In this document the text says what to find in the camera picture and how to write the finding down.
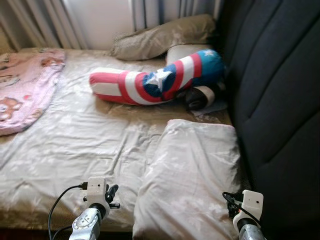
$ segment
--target bed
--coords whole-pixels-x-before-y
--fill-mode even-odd
[[[23,49],[32,52],[37,49]],[[132,231],[142,176],[171,119],[231,124],[227,111],[195,117],[177,102],[132,106],[92,94],[89,74],[97,67],[155,71],[164,58],[125,62],[107,51],[66,50],[66,65],[49,108],[24,132],[0,137],[0,228],[47,229],[48,212],[66,188],[92,175],[119,185],[103,231]],[[53,229],[67,226],[84,209],[84,192],[62,198]]]

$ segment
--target sofa backrest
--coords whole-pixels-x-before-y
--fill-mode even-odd
[[[319,234],[320,1],[225,0],[220,16],[229,113],[264,195],[262,226],[271,239]]]

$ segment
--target star print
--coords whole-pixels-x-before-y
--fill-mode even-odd
[[[204,55],[205,56],[213,56],[214,55],[214,51],[208,49],[208,50],[204,51]]]
[[[171,73],[171,71],[164,71],[163,69],[159,69],[155,73],[153,73],[153,76],[148,81],[146,81],[146,84],[157,85],[160,91],[162,91],[162,83]]]

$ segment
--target bed sheet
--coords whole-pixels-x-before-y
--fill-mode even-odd
[[[125,62],[107,51],[66,50],[66,66],[46,112],[26,131],[0,137],[0,228],[47,229],[48,212],[66,188],[104,175],[119,185],[114,202],[121,208],[111,210],[101,229],[131,231],[142,176],[167,122],[224,119],[197,119],[176,102],[104,102],[92,94],[88,79],[97,67],[148,72],[165,64],[164,58]],[[73,189],[61,199],[52,216],[53,229],[70,225],[85,209],[84,195]]]

